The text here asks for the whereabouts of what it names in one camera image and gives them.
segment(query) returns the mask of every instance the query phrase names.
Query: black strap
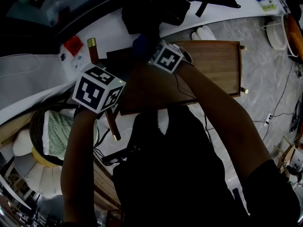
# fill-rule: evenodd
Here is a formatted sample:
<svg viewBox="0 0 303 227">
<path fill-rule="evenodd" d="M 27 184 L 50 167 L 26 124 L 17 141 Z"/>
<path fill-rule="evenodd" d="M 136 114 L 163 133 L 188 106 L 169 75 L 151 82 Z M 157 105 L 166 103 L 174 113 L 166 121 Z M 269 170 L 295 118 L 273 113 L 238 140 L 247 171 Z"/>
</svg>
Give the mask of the black strap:
<svg viewBox="0 0 303 227">
<path fill-rule="evenodd" d="M 197 13 L 196 13 L 196 15 L 197 15 L 198 17 L 201 17 L 201 15 L 203 14 L 203 12 L 204 12 L 206 6 L 207 6 L 207 2 L 202 2 L 200 8 L 198 9 L 198 11 L 197 11 Z"/>
</svg>

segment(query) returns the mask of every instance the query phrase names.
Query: black shirt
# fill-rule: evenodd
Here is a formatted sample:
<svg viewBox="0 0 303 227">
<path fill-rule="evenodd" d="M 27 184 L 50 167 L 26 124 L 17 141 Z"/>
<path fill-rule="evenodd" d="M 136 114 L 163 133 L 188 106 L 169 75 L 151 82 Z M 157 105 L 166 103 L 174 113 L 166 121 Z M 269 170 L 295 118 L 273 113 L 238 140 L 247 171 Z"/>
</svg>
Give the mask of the black shirt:
<svg viewBox="0 0 303 227">
<path fill-rule="evenodd" d="M 165 135 L 156 114 L 136 117 L 129 145 L 140 150 L 114 168 L 124 227 L 296 225 L 299 201 L 273 160 L 242 183 L 248 217 L 227 188 L 223 163 L 202 123 L 188 107 L 168 113 Z"/>
</svg>

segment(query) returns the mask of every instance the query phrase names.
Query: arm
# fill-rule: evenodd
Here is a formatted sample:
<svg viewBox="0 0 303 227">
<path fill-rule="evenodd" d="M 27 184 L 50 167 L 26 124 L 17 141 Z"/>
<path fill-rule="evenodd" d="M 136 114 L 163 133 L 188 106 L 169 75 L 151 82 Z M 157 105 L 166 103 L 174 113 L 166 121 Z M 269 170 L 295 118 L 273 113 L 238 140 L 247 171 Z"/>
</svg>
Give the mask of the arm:
<svg viewBox="0 0 303 227">
<path fill-rule="evenodd" d="M 95 226 L 93 128 L 97 114 L 84 110 L 74 119 L 61 173 L 64 221 Z"/>
<path fill-rule="evenodd" d="M 240 181 L 271 159 L 245 109 L 195 67 L 181 62 L 176 73 L 187 83 L 219 134 Z"/>
</svg>

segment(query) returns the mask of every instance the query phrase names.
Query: electrical outlet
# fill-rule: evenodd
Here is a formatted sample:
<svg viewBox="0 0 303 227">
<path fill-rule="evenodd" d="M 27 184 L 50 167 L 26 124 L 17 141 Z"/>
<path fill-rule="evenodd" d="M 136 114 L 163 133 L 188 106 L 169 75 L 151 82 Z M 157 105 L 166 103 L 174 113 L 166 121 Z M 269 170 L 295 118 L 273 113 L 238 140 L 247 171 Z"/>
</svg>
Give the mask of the electrical outlet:
<svg viewBox="0 0 303 227">
<path fill-rule="evenodd" d="M 273 116 L 269 113 L 267 115 L 267 118 L 265 120 L 264 126 L 268 126 L 269 125 L 269 120 L 271 120 L 273 118 Z"/>
</svg>

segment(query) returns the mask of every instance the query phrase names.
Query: tiled floor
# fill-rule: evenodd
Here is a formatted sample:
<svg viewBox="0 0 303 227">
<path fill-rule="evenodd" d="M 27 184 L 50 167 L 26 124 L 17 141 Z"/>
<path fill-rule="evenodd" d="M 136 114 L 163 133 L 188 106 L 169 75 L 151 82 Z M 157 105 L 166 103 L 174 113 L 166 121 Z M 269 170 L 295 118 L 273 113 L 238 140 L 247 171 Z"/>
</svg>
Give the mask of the tiled floor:
<svg viewBox="0 0 303 227">
<path fill-rule="evenodd" d="M 241 45 L 246 46 L 247 50 L 242 51 L 242 86 L 249 89 L 249 93 L 235 98 L 250 114 L 252 120 L 263 121 L 268 113 L 273 113 L 285 87 L 288 73 L 292 66 L 292 61 L 287 56 L 287 51 L 275 52 L 270 46 L 266 32 L 261 26 L 266 24 L 268 18 L 250 17 L 233 19 L 223 22 L 209 24 L 217 40 L 240 41 Z M 190 40 L 191 33 L 194 29 L 179 32 L 167 37 L 167 40 Z M 298 70 L 293 64 L 290 72 L 287 87 L 275 115 L 281 113 L 292 113 L 299 96 L 303 92 L 303 80 L 299 80 L 295 70 Z M 192 113 L 204 124 L 204 114 L 199 104 L 190 105 Z M 117 125 L 122 139 L 118 142 L 113 140 L 109 133 L 99 149 L 104 155 L 109 155 L 126 147 L 132 132 L 134 115 L 118 116 Z M 159 111 L 159 127 L 165 131 L 168 124 L 166 110 Z M 270 121 L 270 126 L 264 127 L 263 123 L 256 122 L 256 128 L 264 138 L 267 130 L 268 134 L 264 143 L 272 151 L 273 146 L 278 144 L 283 135 L 290 141 L 295 137 L 290 135 L 289 125 L 291 115 L 281 115 Z M 99 123 L 100 133 L 103 134 L 108 125 L 105 118 Z M 213 140 L 214 149 L 223 161 L 226 170 L 225 180 L 230 190 L 235 187 L 239 188 L 242 195 L 242 188 L 236 172 L 232 166 L 230 157 L 222 144 L 220 137 L 215 130 L 210 130 Z"/>
</svg>

